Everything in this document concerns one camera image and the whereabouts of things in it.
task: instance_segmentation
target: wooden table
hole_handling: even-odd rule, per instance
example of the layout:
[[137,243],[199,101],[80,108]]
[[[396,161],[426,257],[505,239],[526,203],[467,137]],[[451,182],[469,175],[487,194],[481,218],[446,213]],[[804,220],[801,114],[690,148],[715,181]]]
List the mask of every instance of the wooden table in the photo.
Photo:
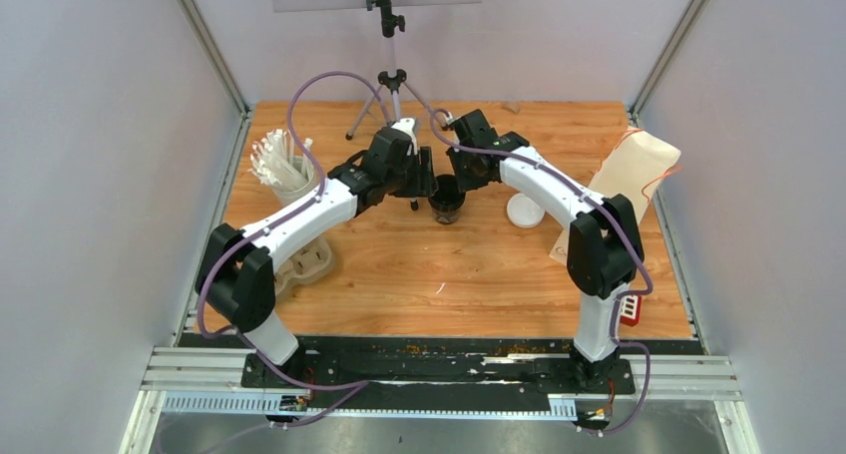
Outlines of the wooden table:
[[[499,134],[527,138],[556,167],[587,184],[600,158],[628,125],[620,103],[524,103],[512,114],[499,103],[437,103],[461,116],[481,108]],[[352,142],[344,134],[361,103],[301,103],[293,121],[301,138],[330,169],[369,146],[377,130],[365,119]],[[423,117],[416,103],[405,116]],[[260,103],[241,157],[225,221],[234,227],[280,209],[279,202],[247,170],[252,141],[286,127],[287,103]],[[378,108],[371,110],[379,116]],[[428,129],[421,146],[432,146],[435,172],[452,173],[445,147]],[[579,319],[579,292],[566,268],[549,258],[561,227],[550,217],[532,229],[514,227],[505,206],[514,190],[491,184],[469,193],[453,225],[435,223],[425,200],[411,212],[408,201],[386,198],[359,218],[326,233],[339,258],[335,271],[311,286],[296,287],[276,310],[301,334],[572,337]],[[646,267],[655,291],[643,303],[640,324],[621,335],[689,338],[690,328],[655,213],[641,223]],[[224,320],[207,311],[209,328]]]

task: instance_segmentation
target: black clamp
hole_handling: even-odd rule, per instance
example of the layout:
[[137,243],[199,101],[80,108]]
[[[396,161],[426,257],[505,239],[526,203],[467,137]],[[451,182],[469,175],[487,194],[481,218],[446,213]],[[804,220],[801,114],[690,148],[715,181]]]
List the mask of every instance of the black clamp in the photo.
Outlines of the black clamp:
[[347,185],[349,192],[357,196],[356,216],[382,203],[386,195],[431,197],[437,190],[432,149],[420,147],[417,154],[410,154],[412,147],[411,138],[404,132],[382,128],[370,148],[353,155],[328,176]]
[[379,12],[382,15],[382,36],[391,38],[399,28],[400,32],[405,31],[405,17],[402,15],[394,15],[391,0],[364,0],[367,11],[372,11],[373,7],[379,7]]
[[[528,140],[514,132],[501,137],[497,135],[481,110],[474,110],[454,120],[447,128],[455,132],[459,144],[464,147],[513,152],[529,146]],[[500,162],[505,157],[478,155],[452,148],[447,149],[446,153],[455,172],[459,192],[467,193],[485,187],[490,182],[502,181]]]
[[393,77],[389,77],[388,72],[380,72],[379,76],[376,77],[379,85],[386,87],[391,92],[399,91],[399,86],[405,83],[406,79],[408,79],[408,74],[403,69],[397,69],[397,74]]

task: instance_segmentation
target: white container cap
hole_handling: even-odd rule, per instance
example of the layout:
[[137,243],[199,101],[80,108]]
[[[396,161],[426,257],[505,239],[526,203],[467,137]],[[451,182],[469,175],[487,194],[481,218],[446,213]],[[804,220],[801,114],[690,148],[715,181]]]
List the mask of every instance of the white container cap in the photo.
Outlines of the white container cap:
[[529,228],[539,225],[546,212],[526,195],[517,193],[508,200],[506,213],[514,226]]

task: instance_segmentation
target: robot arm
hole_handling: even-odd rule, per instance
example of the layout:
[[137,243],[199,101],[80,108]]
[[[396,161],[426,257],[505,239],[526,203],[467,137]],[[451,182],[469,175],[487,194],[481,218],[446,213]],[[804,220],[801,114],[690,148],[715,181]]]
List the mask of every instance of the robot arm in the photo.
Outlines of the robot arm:
[[319,203],[307,216],[293,217],[270,229],[280,218],[302,207],[312,193],[270,217],[236,230],[215,228],[206,245],[196,289],[203,287],[212,266],[246,236],[264,235],[240,249],[211,283],[207,301],[273,363],[282,364],[296,351],[296,337],[275,314],[273,289],[276,271],[292,255],[332,227],[348,222],[384,200],[428,198],[435,192],[432,152],[418,149],[417,124],[402,119],[376,133],[368,150],[361,151],[329,172]]
[[[617,296],[628,290],[635,278],[635,262],[608,221],[586,199],[603,206],[623,227],[640,259],[643,249],[632,203],[623,195],[606,199],[553,167],[516,133],[497,136],[481,111],[476,110],[450,125],[462,146],[511,152],[534,161],[533,165],[515,158],[447,151],[461,191],[476,190],[490,182],[504,183],[537,203],[570,233],[567,270],[582,291],[579,328],[573,353],[585,367],[586,380],[602,377],[608,361],[617,354],[612,339],[618,319],[612,317]],[[557,177],[539,170],[544,165],[569,180],[583,194],[576,196]]]

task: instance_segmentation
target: white panel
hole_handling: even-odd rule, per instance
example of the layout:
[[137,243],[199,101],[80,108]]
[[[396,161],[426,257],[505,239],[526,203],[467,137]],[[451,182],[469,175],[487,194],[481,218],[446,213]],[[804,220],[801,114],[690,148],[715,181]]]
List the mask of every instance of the white panel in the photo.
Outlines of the white panel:
[[[251,103],[289,99],[308,77],[386,69],[377,11],[273,13],[271,0],[197,0]],[[631,102],[688,0],[484,0],[403,7],[400,68],[424,97]],[[360,100],[350,82],[309,99]]]
[[0,439],[116,452],[237,115],[176,0],[0,0]]
[[762,452],[842,452],[843,0],[711,0],[643,116],[713,350]]

